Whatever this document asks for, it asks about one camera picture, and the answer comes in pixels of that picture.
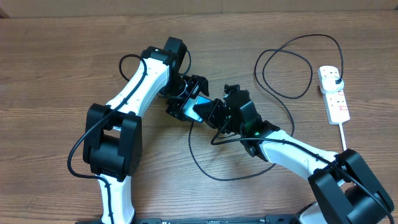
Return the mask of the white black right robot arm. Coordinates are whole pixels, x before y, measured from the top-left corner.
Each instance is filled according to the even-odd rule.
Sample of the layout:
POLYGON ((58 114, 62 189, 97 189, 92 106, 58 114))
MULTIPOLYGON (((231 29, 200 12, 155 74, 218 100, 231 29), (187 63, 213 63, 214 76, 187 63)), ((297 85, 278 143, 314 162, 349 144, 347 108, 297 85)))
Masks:
POLYGON ((194 112, 219 134, 238 134, 252 157, 278 164, 308 181, 315 203, 295 223, 394 222, 394 204, 364 159, 354 150, 324 151, 305 144, 264 121, 249 92, 225 85, 223 99, 195 103, 194 112))

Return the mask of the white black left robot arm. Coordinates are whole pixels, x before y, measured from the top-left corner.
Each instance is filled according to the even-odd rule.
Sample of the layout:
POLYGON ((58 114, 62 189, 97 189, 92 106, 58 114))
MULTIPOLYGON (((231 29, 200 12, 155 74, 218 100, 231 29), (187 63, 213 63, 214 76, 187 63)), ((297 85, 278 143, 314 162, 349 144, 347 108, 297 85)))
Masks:
POLYGON ((139 66, 127 85, 105 105, 87 112, 83 161, 101 187, 103 214, 99 223, 133 223, 131 179, 142 156, 142 117, 153 99, 167 99, 166 112, 181 121, 201 123, 193 110, 208 98, 208 80, 180 73, 190 55, 183 40, 169 37, 163 48, 150 46, 138 55, 139 66))

